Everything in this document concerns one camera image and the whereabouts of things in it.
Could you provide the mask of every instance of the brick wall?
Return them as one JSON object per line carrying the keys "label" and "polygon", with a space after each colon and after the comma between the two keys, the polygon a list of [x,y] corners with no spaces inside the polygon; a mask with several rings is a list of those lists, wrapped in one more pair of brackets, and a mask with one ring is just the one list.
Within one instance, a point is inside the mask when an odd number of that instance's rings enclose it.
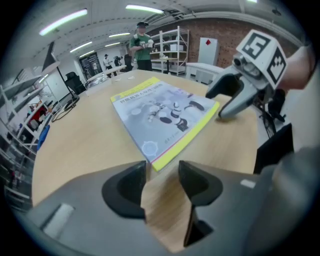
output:
{"label": "brick wall", "polygon": [[218,39],[220,46],[217,66],[228,67],[231,65],[233,55],[237,52],[236,47],[251,29],[259,30],[275,37],[279,41],[286,57],[291,56],[297,50],[294,44],[266,28],[232,19],[200,18],[183,20],[162,26],[147,34],[153,36],[158,34],[160,30],[174,30],[177,26],[189,30],[188,62],[198,62],[200,38],[214,38]]}

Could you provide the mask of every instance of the black cap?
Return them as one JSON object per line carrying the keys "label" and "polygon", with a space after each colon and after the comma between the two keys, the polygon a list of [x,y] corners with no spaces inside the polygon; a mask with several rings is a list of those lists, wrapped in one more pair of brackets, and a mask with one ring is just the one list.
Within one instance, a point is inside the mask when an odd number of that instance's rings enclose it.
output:
{"label": "black cap", "polygon": [[140,21],[140,22],[138,22],[138,24],[136,25],[136,27],[138,28],[139,26],[141,26],[141,25],[143,25],[143,26],[149,26],[149,23],[148,22],[143,22],[143,21]]}

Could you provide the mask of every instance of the ceiling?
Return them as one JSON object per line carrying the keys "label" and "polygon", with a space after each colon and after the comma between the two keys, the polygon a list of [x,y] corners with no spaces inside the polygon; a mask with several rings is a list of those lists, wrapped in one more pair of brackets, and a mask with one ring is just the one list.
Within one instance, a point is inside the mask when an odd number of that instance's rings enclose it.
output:
{"label": "ceiling", "polygon": [[[141,10],[128,10],[127,4],[148,6],[165,11],[154,14]],[[276,16],[272,9],[282,16]],[[39,31],[54,21],[86,8],[88,14],[49,32],[45,36]],[[294,36],[301,38],[303,31],[294,18],[274,0],[42,0],[25,16],[8,50],[9,60],[17,68],[41,65],[50,42],[55,41],[54,54],[63,59],[68,55],[80,56],[107,44],[127,42],[135,32],[136,24],[149,21],[149,30],[174,22],[173,16],[208,11],[227,11],[252,15],[274,22]],[[109,38],[109,35],[130,32],[131,35]],[[91,44],[70,53],[70,50],[92,41]]]}

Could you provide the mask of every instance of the circular logo on book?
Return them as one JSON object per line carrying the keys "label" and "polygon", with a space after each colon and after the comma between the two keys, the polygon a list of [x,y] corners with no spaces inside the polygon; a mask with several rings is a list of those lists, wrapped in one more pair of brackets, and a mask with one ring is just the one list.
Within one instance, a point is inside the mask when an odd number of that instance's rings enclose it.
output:
{"label": "circular logo on book", "polygon": [[145,141],[141,149],[145,156],[155,156],[158,151],[158,143],[154,141]]}

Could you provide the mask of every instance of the blue object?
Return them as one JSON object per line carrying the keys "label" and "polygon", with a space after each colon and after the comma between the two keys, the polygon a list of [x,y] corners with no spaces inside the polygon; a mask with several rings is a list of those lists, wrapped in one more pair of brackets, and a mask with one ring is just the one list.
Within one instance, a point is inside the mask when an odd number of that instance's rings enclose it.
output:
{"label": "blue object", "polygon": [[41,132],[40,136],[39,136],[39,141],[38,141],[38,145],[36,146],[36,150],[38,151],[42,144],[45,142],[45,139],[47,137],[47,134],[49,132],[49,129],[50,129],[50,125],[47,125],[43,131]]}

